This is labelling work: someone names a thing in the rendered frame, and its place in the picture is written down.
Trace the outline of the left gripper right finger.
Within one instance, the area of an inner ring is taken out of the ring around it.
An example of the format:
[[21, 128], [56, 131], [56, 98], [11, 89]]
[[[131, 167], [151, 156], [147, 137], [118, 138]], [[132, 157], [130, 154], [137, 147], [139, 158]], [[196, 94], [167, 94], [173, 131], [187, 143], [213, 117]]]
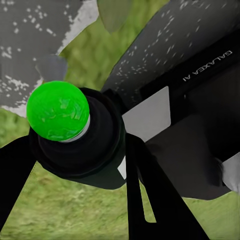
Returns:
[[[129, 240], [210, 240], [144, 141], [130, 133], [125, 162]], [[145, 220], [137, 167], [156, 223]]]

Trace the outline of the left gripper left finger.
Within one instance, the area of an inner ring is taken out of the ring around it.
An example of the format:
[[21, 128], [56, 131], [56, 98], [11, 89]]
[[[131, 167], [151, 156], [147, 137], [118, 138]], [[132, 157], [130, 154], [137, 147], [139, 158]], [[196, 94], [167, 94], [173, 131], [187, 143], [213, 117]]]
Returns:
[[0, 231], [7, 221], [37, 158], [28, 135], [0, 148]]

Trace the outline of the insectifuge atomizer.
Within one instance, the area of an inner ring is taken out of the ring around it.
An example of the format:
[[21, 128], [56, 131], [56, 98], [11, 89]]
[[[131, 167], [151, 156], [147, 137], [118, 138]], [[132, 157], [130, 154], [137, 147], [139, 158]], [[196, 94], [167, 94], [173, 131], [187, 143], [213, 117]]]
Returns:
[[108, 96], [64, 81], [68, 62], [58, 54], [36, 61], [43, 83], [26, 105], [29, 144], [36, 160], [56, 176], [106, 190], [127, 182], [126, 134]]

